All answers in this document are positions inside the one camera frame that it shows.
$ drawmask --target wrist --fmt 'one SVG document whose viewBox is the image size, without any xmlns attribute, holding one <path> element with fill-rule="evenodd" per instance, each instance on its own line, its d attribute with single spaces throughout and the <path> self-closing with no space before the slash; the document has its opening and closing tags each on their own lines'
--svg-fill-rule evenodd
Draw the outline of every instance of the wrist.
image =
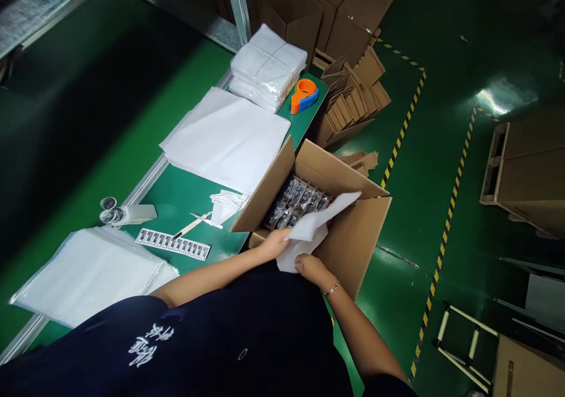
<svg viewBox="0 0 565 397">
<path fill-rule="evenodd" d="M 320 290 L 324 293 L 327 293 L 328 291 L 330 291 L 335 284 L 338 283 L 337 278 L 335 277 L 335 275 L 333 275 L 332 273 L 328 272 L 327 275 L 324 275 L 323 278 L 320 279 L 320 281 L 318 281 L 318 283 L 316 284 L 318 286 L 318 288 L 320 288 Z"/>
</svg>

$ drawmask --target white paper sheet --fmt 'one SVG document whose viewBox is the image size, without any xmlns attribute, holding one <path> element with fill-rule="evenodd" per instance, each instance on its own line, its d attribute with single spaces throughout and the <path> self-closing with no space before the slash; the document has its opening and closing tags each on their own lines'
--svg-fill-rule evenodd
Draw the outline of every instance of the white paper sheet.
<svg viewBox="0 0 565 397">
<path fill-rule="evenodd" d="M 289 128 L 285 118 L 211 88 L 161 148 L 172 165 L 252 195 Z"/>
<path fill-rule="evenodd" d="M 298 220 L 288 234 L 290 243 L 277 257 L 277 266 L 282 272 L 297 273 L 294 260 L 300 254 L 312 254 L 328 234 L 326 222 L 350 206 L 361 196 L 361 192 L 340 194 L 324 210 L 307 213 Z"/>
<path fill-rule="evenodd" d="M 240 211 L 249 197 L 221 190 L 219 194 L 210 195 L 210 199 L 214 203 L 210 222 L 212 226 L 219 226 Z"/>
</svg>

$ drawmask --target stack of plastic bags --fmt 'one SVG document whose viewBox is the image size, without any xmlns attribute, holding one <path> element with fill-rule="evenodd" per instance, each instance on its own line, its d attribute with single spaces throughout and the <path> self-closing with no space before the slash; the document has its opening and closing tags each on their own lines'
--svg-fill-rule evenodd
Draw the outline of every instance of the stack of plastic bags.
<svg viewBox="0 0 565 397">
<path fill-rule="evenodd" d="M 262 25 L 231 61 L 230 91 L 277 113 L 306 68 L 307 56 Z"/>
<path fill-rule="evenodd" d="M 106 307 L 178 276 L 165 260 L 110 226 L 71 233 L 10 304 L 74 328 Z"/>
</svg>

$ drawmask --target stack of white paper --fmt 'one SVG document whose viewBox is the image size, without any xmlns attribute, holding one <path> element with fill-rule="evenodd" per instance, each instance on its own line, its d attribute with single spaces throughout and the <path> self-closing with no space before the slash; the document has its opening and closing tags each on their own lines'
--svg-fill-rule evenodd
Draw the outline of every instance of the stack of white paper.
<svg viewBox="0 0 565 397">
<path fill-rule="evenodd" d="M 285 118 L 211 88 L 160 146 L 172 165 L 250 196 L 289 128 Z"/>
<path fill-rule="evenodd" d="M 306 51 L 262 25 L 231 61 L 230 91 L 277 113 L 306 67 L 307 57 Z"/>
<path fill-rule="evenodd" d="M 110 226 L 71 233 L 10 304 L 73 328 L 100 310 L 149 294 L 178 270 Z"/>
</svg>

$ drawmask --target yellow and black safety line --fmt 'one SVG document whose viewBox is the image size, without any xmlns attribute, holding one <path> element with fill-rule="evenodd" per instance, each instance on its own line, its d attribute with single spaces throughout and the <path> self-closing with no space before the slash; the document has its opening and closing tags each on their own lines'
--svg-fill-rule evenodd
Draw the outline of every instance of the yellow and black safety line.
<svg viewBox="0 0 565 397">
<path fill-rule="evenodd" d="M 402 52 L 400 52 L 399 50 L 397 50 L 396 48 L 393 48 L 392 45 L 390 44 L 386 44 L 381 38 L 377 38 L 377 42 L 381 43 L 385 48 L 388 48 L 390 50 L 392 50 L 393 53 L 395 53 L 396 55 L 399 55 L 400 58 L 402 58 L 403 60 L 408 61 L 411 65 L 413 65 L 414 67 L 417 67 L 418 70 L 420 71 L 426 71 L 426 69 L 424 67 L 422 67 L 420 64 L 416 63 L 414 60 L 410 59 L 410 57 L 403 55 Z"/>
<path fill-rule="evenodd" d="M 482 107 L 477 107 L 477 111 L 480 111 L 481 113 L 484 113 L 484 115 L 486 115 L 489 119 L 495 121 L 495 122 L 499 122 L 500 120 L 494 116 L 492 113 L 489 113 L 488 111 L 486 111 L 484 108 Z"/>
<path fill-rule="evenodd" d="M 465 136 L 465 145 L 463 147 L 463 153 L 461 159 L 459 160 L 459 167 L 457 168 L 457 175 L 455 176 L 455 185 L 453 185 L 453 191 L 451 192 L 451 199 L 449 201 L 449 207 L 447 209 L 447 219 L 446 226 L 441 236 L 440 251 L 437 256 L 436 270 L 434 272 L 434 277 L 431 281 L 430 291 L 428 292 L 428 297 L 426 298 L 426 307 L 424 308 L 424 315 L 422 316 L 422 324 L 420 326 L 420 333 L 418 334 L 418 343 L 416 344 L 416 353 L 414 354 L 414 359 L 412 359 L 412 365 L 410 366 L 409 380 L 412 385 L 414 385 L 414 378 L 416 377 L 416 369 L 418 366 L 418 361 L 420 360 L 420 352 L 422 349 L 422 343 L 424 342 L 424 336 L 426 334 L 426 328 L 428 327 L 428 320 L 430 318 L 431 305 L 436 296 L 437 283 L 440 280 L 441 267 L 443 265 L 443 259 L 446 255 L 446 245 L 447 238 L 449 237 L 449 231 L 451 229 L 451 220 L 453 219 L 453 212 L 455 211 L 455 204 L 457 202 L 457 194 L 459 193 L 459 186 L 461 184 L 461 176 L 463 175 L 463 168 L 465 167 L 465 161 L 467 159 L 467 152 L 469 150 L 469 144 L 471 143 L 471 134 L 473 133 L 473 125 L 475 123 L 475 117 L 477 115 L 477 107 L 473 107 L 473 113 L 471 115 L 471 120 L 469 122 L 469 127 L 467 129 L 467 135 Z"/>
<path fill-rule="evenodd" d="M 418 103 L 418 98 L 422 93 L 422 88 L 424 88 L 424 83 L 426 83 L 427 73 L 424 70 L 422 72 L 422 77 L 420 78 L 420 82 L 418 82 L 418 86 L 416 87 L 416 92 L 414 93 L 414 97 L 412 98 L 412 102 L 410 103 L 410 108 L 408 109 L 408 113 L 406 113 L 406 118 L 402 123 L 402 127 L 400 129 L 400 135 L 396 139 L 396 143 L 394 145 L 393 154 L 390 156 L 390 160 L 388 161 L 387 168 L 384 171 L 383 179 L 381 180 L 381 188 L 385 189 L 387 187 L 388 178 L 390 177 L 390 172 L 394 167 L 394 162 L 398 157 L 398 152 L 400 151 L 400 146 L 402 145 L 402 140 L 406 135 L 406 130 L 408 129 L 408 125 L 410 124 L 410 120 L 412 119 L 412 115 L 414 114 L 414 110 L 416 109 L 416 104 Z"/>
</svg>

